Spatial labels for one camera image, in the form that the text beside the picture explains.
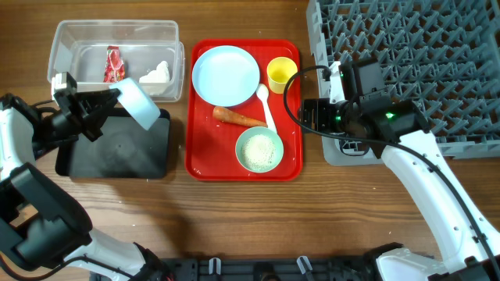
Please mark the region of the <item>orange carrot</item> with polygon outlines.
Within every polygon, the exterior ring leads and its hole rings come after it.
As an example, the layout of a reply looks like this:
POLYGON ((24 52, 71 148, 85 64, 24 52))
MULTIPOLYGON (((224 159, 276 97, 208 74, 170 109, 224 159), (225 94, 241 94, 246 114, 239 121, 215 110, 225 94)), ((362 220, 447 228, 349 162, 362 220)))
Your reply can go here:
POLYGON ((216 106, 213 109, 212 113, 212 117, 219 120, 220 122, 232 123, 246 127, 267 127, 266 123, 263 121, 243 116, 224 107, 216 106))

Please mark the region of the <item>white rice pile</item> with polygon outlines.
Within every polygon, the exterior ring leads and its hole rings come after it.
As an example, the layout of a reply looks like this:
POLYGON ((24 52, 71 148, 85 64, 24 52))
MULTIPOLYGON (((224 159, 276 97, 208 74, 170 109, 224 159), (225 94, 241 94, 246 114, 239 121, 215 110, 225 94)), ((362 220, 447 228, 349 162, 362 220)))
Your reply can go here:
POLYGON ((247 167, 254 171, 264 171, 273 166, 276 150, 270 137, 257 134, 246 140, 242 147, 242 154, 247 167))

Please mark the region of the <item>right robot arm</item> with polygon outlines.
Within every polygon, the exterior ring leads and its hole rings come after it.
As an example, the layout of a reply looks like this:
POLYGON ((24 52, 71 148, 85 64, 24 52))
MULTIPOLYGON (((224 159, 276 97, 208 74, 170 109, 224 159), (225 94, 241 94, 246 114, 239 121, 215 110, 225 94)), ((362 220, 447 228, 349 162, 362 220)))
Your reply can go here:
POLYGON ((375 58, 320 66, 327 98, 306 99, 291 118, 307 132, 367 144, 402 182, 433 233, 441 260, 401 244, 366 255, 375 280, 497 280, 499 232, 470 199, 418 106, 394 102, 375 58))

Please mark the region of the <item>red snack wrapper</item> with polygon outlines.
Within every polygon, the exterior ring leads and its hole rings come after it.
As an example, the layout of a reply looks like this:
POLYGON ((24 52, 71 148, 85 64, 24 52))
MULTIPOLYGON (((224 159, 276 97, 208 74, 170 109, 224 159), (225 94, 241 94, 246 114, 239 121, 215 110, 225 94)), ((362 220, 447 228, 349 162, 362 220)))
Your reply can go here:
POLYGON ((110 45, 106 52, 104 83, 116 83, 125 78, 125 63, 118 46, 110 45))

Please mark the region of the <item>white tissue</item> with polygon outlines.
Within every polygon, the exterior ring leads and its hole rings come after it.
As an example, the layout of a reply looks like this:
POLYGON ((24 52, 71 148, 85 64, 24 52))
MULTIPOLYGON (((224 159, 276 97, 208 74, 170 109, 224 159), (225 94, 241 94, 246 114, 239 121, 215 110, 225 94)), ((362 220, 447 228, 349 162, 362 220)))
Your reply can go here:
POLYGON ((168 62, 161 61, 154 70, 139 79, 143 89, 150 95, 160 95, 170 82, 170 71, 168 62))

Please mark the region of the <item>light green bowl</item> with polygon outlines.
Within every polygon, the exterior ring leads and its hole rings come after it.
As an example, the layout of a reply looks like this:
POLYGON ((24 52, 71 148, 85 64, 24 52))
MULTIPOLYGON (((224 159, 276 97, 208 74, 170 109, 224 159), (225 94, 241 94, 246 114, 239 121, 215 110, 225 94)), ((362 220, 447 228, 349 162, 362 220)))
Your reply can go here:
POLYGON ((239 164, 253 173, 274 170, 284 157, 284 143, 271 129, 257 126, 244 131, 236 141, 239 164))

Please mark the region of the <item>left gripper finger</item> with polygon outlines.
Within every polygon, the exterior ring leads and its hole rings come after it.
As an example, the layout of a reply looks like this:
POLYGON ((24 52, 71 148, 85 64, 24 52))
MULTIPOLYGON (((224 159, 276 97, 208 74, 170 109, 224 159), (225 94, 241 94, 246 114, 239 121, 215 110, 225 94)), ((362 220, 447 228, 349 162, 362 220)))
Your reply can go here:
POLYGON ((116 103, 114 101, 97 105, 94 107, 87 117, 87 128, 91 131, 100 130, 104 122, 107 120, 110 112, 114 109, 116 103))
POLYGON ((113 108, 118 102, 120 94, 120 90, 113 88, 103 91, 76 93, 76 98, 85 108, 101 108, 106 106, 113 108))

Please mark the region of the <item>light blue bowl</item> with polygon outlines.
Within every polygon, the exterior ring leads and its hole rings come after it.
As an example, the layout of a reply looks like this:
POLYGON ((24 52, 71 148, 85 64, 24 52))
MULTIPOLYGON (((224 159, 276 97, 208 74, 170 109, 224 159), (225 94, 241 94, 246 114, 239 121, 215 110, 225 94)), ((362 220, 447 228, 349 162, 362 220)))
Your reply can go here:
POLYGON ((109 89, 120 92, 118 102, 143 129, 149 130, 159 118, 159 108, 135 80, 126 78, 109 89))

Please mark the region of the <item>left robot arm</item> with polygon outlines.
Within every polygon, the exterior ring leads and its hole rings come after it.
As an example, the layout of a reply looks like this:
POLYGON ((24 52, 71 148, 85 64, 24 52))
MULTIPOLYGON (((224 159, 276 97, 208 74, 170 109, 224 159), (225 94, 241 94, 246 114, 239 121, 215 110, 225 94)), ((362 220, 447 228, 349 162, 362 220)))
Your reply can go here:
POLYGON ((57 147, 84 135, 96 141, 121 104, 148 130, 160 111, 131 78, 103 91, 79 92, 69 73, 52 80, 57 108, 28 105, 7 93, 1 97, 1 267, 16 280, 25 271, 47 268, 47 279, 66 267, 85 269, 93 280, 173 280, 172 269, 152 251, 94 229, 81 204, 36 167, 57 147))

